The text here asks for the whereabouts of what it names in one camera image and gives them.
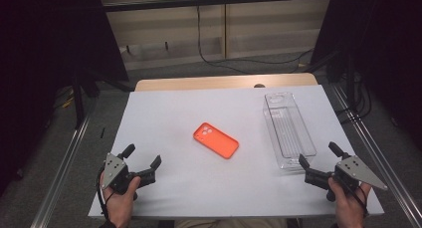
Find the white board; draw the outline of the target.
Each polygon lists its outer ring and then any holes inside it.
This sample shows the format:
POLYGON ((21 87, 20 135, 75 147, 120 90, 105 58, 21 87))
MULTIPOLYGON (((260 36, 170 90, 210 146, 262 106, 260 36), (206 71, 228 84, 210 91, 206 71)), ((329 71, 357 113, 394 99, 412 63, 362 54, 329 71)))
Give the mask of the white board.
POLYGON ((155 183, 139 189, 139 218, 247 218, 331 215, 324 190, 303 174, 278 167, 263 108, 269 88, 134 92, 130 94, 111 153, 135 146, 130 170, 162 163, 155 183), (196 141, 209 122, 235 138, 228 159, 196 141))

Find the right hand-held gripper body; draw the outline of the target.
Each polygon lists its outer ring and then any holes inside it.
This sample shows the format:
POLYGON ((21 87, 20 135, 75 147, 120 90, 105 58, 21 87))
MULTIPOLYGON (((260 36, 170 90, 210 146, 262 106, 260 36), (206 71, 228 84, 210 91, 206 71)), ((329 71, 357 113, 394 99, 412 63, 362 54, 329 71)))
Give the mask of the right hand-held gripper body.
POLYGON ((345 194, 354 192, 361 182, 387 190, 388 186, 356 155, 339 161, 331 177, 340 184, 345 194))

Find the clear plastic container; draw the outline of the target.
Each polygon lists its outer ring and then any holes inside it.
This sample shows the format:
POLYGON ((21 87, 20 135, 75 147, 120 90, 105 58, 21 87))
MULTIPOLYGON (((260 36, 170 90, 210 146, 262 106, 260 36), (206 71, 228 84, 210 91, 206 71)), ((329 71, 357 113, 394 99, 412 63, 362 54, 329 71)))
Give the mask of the clear plastic container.
POLYGON ((264 96, 263 114, 282 171, 302 170, 300 155, 312 159, 317 150, 292 93, 275 93, 264 96))

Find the wooden table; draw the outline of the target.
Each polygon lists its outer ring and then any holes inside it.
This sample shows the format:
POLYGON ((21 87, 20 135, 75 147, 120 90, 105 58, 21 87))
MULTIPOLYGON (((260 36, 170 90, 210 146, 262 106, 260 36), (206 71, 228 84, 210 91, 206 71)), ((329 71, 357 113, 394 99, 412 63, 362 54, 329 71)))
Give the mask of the wooden table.
POLYGON ((266 88, 314 86, 317 79, 310 73, 154 79, 139 81, 134 90, 147 92, 241 89, 253 88, 255 84, 263 84, 266 88))

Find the black curtain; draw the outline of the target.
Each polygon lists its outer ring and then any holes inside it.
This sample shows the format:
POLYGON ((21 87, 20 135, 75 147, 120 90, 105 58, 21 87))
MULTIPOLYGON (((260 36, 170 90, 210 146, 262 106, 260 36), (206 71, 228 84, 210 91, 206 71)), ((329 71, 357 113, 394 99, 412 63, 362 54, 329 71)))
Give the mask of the black curtain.
POLYGON ((422 0, 329 0, 312 62, 352 61, 422 150, 422 0))
POLYGON ((128 79, 102 0, 0 0, 0 195, 33 153, 56 92, 128 79))

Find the person's right hand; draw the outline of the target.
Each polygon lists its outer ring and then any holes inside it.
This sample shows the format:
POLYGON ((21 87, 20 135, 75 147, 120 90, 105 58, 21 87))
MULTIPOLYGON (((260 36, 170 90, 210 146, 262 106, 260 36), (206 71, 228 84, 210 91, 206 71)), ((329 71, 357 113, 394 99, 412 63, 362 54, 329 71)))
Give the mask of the person's right hand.
POLYGON ((328 180, 335 195, 335 218, 338 228, 364 228, 364 209, 351 195, 345 195, 342 187, 332 177, 328 180))

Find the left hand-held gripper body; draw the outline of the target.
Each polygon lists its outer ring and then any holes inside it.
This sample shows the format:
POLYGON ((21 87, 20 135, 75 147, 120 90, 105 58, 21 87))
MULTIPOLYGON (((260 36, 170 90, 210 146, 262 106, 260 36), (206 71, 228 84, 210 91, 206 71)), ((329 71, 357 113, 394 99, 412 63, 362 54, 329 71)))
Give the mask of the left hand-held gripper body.
POLYGON ((100 188, 102 191, 110 188, 117 194, 125 194, 134 176, 135 173, 128 171, 128 166, 122 158, 108 153, 105 158, 105 170, 100 188))

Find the metal floor rail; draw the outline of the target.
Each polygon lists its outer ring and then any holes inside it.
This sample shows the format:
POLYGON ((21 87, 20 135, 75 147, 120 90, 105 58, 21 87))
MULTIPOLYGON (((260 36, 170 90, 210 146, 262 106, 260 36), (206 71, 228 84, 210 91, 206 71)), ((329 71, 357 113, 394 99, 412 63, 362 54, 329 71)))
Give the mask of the metal floor rail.
POLYGON ((84 115, 82 122, 76 128, 73 134, 59 169, 56 172, 56 175, 41 203, 41 206, 39 207, 37 214, 35 215, 30 228, 48 228, 48 224, 50 223, 54 209, 65 186, 65 182, 67 180, 71 166, 75 160, 76 154, 90 124, 92 114, 96 109, 97 101, 97 99, 88 101, 87 113, 84 115))
POLYGON ((339 85, 331 85, 330 87, 333 90, 337 100, 341 104, 341 107, 345 109, 347 119, 351 122, 354 130, 359 135, 361 141, 364 144, 364 147, 370 154, 379 172, 382 174, 388 189, 394 195, 395 200, 398 202, 410 224, 413 228, 422 228, 422 211, 393 170, 393 167, 385 158, 377 142, 374 140, 368 128, 365 126, 363 120, 359 115, 355 114, 348 108, 345 92, 343 91, 342 87, 339 85))

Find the person's left hand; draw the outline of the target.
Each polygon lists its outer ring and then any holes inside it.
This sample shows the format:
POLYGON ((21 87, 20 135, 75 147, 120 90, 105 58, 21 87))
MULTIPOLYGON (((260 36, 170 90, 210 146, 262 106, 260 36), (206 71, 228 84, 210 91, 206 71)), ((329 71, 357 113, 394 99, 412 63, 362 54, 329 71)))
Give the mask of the person's left hand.
POLYGON ((123 195, 114 193, 111 188, 103 191, 108 219, 99 228, 128 228, 133 210, 133 196, 140 181, 139 177, 135 177, 123 195))

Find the orange phone case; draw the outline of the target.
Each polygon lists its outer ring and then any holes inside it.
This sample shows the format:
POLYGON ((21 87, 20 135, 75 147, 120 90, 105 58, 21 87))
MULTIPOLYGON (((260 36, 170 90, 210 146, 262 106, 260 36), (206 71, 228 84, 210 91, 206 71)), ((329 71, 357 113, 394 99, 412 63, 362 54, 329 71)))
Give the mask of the orange phone case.
POLYGON ((239 147, 235 138, 208 122, 201 123, 193 132, 193 137, 225 159, 231 158, 239 147))

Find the light wooden cabinet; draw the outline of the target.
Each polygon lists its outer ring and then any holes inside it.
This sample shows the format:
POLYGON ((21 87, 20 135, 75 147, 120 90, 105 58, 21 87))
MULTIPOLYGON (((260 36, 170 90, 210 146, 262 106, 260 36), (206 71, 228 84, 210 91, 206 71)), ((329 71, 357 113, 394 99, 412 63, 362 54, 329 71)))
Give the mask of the light wooden cabinet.
MULTIPOLYGON (((103 4, 145 1, 159 0, 102 0, 103 4)), ((131 71, 305 51, 316 43, 328 1, 152 9, 107 16, 124 65, 131 71)))

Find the black horizontal bar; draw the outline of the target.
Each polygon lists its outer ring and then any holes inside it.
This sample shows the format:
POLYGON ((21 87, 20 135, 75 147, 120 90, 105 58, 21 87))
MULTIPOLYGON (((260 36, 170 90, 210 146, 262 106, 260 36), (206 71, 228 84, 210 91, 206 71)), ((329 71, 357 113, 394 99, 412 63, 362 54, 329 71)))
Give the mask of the black horizontal bar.
POLYGON ((124 2, 104 4, 106 12, 139 11, 152 9, 168 9, 182 7, 200 7, 214 5, 230 5, 244 3, 261 3, 275 1, 294 1, 294 0, 159 0, 145 2, 124 2))

